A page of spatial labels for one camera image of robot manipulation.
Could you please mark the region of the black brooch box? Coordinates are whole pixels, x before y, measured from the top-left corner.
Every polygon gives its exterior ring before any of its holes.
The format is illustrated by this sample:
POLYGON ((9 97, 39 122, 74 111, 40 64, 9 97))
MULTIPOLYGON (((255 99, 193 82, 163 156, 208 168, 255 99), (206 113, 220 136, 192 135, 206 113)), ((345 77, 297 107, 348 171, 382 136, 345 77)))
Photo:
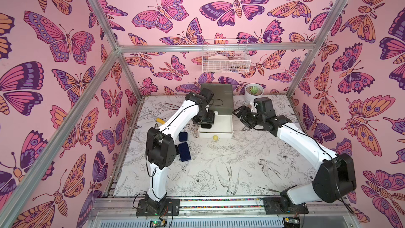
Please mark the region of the black brooch box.
POLYGON ((213 124, 203 123, 203 124, 200 124, 200 126, 201 126, 201 128, 204 128, 204 129, 211 129, 213 124))

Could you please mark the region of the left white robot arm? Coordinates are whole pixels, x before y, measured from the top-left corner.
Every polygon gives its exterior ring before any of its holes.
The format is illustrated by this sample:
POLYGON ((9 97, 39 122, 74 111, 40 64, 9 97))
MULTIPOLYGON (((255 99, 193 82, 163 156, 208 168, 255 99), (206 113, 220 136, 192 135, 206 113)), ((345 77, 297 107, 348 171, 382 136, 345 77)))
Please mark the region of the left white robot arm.
POLYGON ((189 121, 195 125, 214 124, 214 112, 209 110, 213 97, 213 92, 207 88, 198 94, 190 92, 170 119, 159 128, 148 130, 145 156, 150 184, 145 199, 161 203, 166 198, 166 168, 177 156, 175 140, 189 121))

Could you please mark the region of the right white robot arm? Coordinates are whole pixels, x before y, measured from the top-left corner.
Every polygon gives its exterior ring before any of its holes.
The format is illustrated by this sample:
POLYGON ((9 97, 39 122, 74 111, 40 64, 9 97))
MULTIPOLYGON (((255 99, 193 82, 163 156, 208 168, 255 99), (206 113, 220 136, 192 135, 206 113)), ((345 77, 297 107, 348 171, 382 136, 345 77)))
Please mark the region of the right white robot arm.
POLYGON ((285 212, 307 202, 333 203, 356 190, 352 157, 327 149, 299 130, 289 118, 277 115, 270 98, 256 98, 250 107, 241 106, 233 115, 249 129, 269 132, 286 142, 315 168, 312 181, 280 193, 285 212))

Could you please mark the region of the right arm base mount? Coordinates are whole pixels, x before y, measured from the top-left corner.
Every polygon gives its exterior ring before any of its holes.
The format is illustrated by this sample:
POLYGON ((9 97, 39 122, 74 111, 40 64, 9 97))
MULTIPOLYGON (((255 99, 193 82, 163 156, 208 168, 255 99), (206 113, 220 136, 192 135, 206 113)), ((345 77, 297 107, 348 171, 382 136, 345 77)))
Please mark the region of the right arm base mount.
POLYGON ((267 215, 270 214, 308 214, 309 210, 305 203, 296 205, 289 199, 287 190, 281 192, 280 196, 262 198, 262 206, 267 215))

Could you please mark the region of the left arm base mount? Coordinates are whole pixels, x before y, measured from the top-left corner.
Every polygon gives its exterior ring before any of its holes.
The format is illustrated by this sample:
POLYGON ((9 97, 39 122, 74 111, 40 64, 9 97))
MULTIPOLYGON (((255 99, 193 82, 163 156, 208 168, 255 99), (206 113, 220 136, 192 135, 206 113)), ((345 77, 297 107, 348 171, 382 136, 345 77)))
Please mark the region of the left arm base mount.
POLYGON ((178 216, 180 211, 180 199, 164 197, 154 201, 146 195, 138 202, 136 216, 178 216))

